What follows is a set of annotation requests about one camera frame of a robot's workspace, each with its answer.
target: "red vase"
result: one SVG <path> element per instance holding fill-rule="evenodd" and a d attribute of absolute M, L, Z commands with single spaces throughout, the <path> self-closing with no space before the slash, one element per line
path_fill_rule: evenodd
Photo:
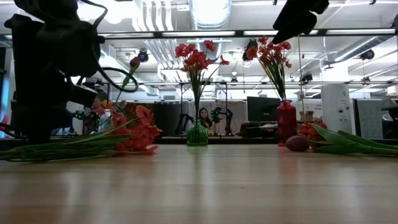
<path fill-rule="evenodd" d="M 278 107 L 278 146 L 285 146 L 288 138 L 297 134 L 296 108 L 291 100 L 282 101 Z"/>

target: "vase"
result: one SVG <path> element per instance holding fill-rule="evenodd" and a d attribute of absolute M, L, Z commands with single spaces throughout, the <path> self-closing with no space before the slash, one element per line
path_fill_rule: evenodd
<path fill-rule="evenodd" d="M 187 145 L 188 146 L 207 146 L 208 135 L 207 129 L 203 127 L 199 120 L 196 120 L 189 128 L 187 133 Z"/>
<path fill-rule="evenodd" d="M 288 138 L 297 134 L 296 107 L 291 100 L 284 100 L 278 107 L 278 146 L 285 146 Z"/>

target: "light fixture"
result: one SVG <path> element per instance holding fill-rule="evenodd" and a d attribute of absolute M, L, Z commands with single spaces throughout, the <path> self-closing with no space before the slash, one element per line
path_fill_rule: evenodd
<path fill-rule="evenodd" d="M 338 29 L 328 30 L 326 34 L 394 34 L 394 29 Z"/>
<path fill-rule="evenodd" d="M 310 35 L 317 35 L 318 32 L 319 32 L 319 30 L 312 30 L 312 31 L 310 32 Z"/>
<path fill-rule="evenodd" d="M 197 32 L 164 32 L 163 37 L 211 37 L 233 36 L 235 31 L 197 31 Z"/>
<path fill-rule="evenodd" d="M 243 35 L 276 35 L 277 30 L 250 30 L 243 31 Z"/>
<path fill-rule="evenodd" d="M 194 39 L 194 40 L 187 40 L 187 43 L 203 43 L 205 40 L 200 40 L 200 39 Z M 221 39 L 221 40 L 212 40 L 214 43 L 232 43 L 232 40 L 226 40 L 226 39 Z"/>
<path fill-rule="evenodd" d="M 154 37 L 154 33 L 151 32 L 135 32 L 135 33 L 114 32 L 114 33 L 102 33 L 101 35 L 107 39 Z"/>

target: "computer monitor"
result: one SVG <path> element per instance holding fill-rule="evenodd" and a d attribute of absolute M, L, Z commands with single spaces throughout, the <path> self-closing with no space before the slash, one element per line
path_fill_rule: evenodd
<path fill-rule="evenodd" d="M 278 121 L 279 98 L 248 96 L 249 121 Z"/>

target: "woman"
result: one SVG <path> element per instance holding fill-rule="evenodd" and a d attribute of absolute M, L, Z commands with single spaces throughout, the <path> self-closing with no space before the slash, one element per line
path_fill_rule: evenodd
<path fill-rule="evenodd" d="M 201 122 L 201 125 L 206 129 L 211 128 L 213 125 L 213 122 L 211 122 L 209 118 L 209 113 L 207 112 L 206 108 L 202 108 L 199 110 L 199 120 Z"/>

